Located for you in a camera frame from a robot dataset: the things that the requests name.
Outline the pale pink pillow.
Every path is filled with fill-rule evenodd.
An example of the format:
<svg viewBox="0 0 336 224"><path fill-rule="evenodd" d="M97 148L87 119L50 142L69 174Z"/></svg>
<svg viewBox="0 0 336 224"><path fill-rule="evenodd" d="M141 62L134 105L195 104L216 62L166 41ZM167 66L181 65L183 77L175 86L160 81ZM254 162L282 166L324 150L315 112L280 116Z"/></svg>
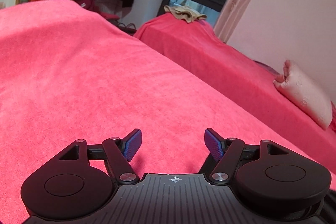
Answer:
<svg viewBox="0 0 336 224"><path fill-rule="evenodd" d="M333 120L330 97L293 60L286 60L283 74L273 81L277 91L310 116L322 129L327 130Z"/></svg>

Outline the beige folded cloth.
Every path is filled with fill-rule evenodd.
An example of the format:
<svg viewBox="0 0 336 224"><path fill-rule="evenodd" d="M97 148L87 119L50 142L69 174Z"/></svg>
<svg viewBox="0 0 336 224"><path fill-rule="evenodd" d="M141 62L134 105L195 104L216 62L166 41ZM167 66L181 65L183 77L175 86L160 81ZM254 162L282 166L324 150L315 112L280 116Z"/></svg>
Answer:
<svg viewBox="0 0 336 224"><path fill-rule="evenodd" d="M187 23L194 22L196 20L206 20L207 15L192 9L189 6L168 6L163 7L166 13L171 13L176 19L184 20Z"/></svg>

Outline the red blanket far bed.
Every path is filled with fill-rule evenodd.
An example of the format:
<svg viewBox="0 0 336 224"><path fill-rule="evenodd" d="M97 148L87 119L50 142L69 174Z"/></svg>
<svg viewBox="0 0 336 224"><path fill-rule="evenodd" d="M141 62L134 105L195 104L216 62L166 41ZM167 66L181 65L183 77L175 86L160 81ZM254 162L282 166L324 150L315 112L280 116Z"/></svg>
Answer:
<svg viewBox="0 0 336 224"><path fill-rule="evenodd" d="M313 159L335 171L335 132L322 129L279 93L274 74L224 44L204 20L187 23L165 13L134 34L234 101Z"/></svg>

